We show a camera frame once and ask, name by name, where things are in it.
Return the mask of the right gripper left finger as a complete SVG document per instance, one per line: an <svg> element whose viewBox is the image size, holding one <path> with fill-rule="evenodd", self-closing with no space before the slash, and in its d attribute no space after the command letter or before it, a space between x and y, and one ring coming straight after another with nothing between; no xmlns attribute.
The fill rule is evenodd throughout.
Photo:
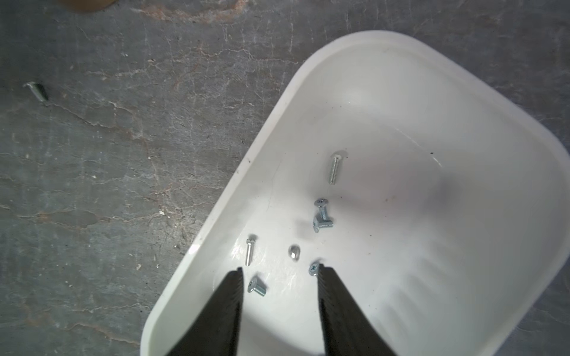
<svg viewBox="0 0 570 356"><path fill-rule="evenodd" d="M243 310L243 270L230 271L169 355L236 355Z"/></svg>

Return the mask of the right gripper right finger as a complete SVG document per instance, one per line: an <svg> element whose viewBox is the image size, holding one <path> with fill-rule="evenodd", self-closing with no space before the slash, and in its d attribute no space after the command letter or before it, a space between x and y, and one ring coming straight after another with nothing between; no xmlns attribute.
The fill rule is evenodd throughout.
<svg viewBox="0 0 570 356"><path fill-rule="evenodd" d="M319 266L319 314L326 355L394 355L334 268Z"/></svg>

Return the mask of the silver screw crossed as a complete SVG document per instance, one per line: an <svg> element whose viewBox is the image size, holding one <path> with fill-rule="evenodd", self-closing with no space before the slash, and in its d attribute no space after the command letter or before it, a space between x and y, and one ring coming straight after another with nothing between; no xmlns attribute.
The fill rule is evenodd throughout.
<svg viewBox="0 0 570 356"><path fill-rule="evenodd" d="M329 221L329 216L327 213L328 200L325 198L319 198L315 201L314 205L319 210L319 216L321 221Z"/></svg>
<svg viewBox="0 0 570 356"><path fill-rule="evenodd" d="M315 233L319 233L323 228L332 228L334 227L334 223L332 221L320 221L319 219L315 218L313 220L313 230Z"/></svg>

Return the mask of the silver screw long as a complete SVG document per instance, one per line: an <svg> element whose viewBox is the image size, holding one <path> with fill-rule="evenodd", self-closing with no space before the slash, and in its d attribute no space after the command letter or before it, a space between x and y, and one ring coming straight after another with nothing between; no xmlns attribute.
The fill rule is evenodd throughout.
<svg viewBox="0 0 570 356"><path fill-rule="evenodd" d="M340 166L340 162L342 161L343 156L341 156L341 154L334 154L331 158L332 161L328 182L330 185L335 185L338 175L338 167Z"/></svg>

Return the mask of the white plastic storage box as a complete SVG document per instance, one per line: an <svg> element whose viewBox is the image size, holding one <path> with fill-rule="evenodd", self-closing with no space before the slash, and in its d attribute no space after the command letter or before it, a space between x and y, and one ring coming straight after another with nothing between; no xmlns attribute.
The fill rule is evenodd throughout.
<svg viewBox="0 0 570 356"><path fill-rule="evenodd" d="M319 198L334 227L315 233ZM238 354L323 355L308 272L319 261L397 354L492 355L568 257L569 155L556 137L422 42L363 31L292 78L148 317L140 352L166 354L242 268L267 295L244 295Z"/></svg>

